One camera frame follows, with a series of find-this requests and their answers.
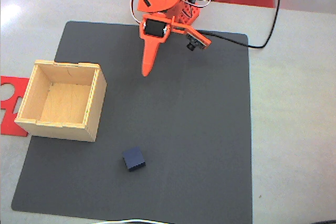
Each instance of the red cutout piece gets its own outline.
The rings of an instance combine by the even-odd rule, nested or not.
[[[1,134],[12,136],[27,136],[23,128],[14,122],[17,113],[14,113],[15,105],[19,97],[24,96],[29,78],[1,76],[1,85],[12,84],[14,86],[14,94],[11,98],[1,101],[1,109],[5,109],[5,116],[1,123]]]

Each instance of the dark gray mat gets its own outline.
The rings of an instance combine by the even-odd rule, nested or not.
[[[211,39],[208,49],[191,52],[184,36],[172,34],[144,78],[137,26],[69,22],[56,61],[97,62],[108,83],[97,142],[33,136],[12,208],[252,223],[248,50]],[[146,167],[130,173],[122,152],[134,146]]]

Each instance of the table surface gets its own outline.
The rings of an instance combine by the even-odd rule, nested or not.
[[[262,44],[273,15],[270,8],[211,3],[194,26]],[[69,20],[135,24],[129,0],[1,0],[1,19],[1,75],[18,77],[30,76],[35,59],[54,59]],[[335,55],[336,15],[292,10],[280,10],[265,49],[249,51],[254,223],[336,219]],[[10,88],[2,86],[5,96]],[[1,221],[94,222],[12,211],[29,141],[1,136]]]

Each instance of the black background object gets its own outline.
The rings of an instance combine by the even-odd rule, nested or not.
[[[97,141],[33,136],[13,210],[251,224],[248,50],[211,40],[191,52],[171,34],[143,77],[138,26],[69,22],[55,60],[99,63],[108,84]],[[146,167],[130,173],[121,153],[134,146]]]

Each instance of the open wooden box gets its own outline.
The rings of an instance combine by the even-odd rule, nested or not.
[[[106,85],[98,64],[36,60],[15,122],[32,135],[95,142]]]

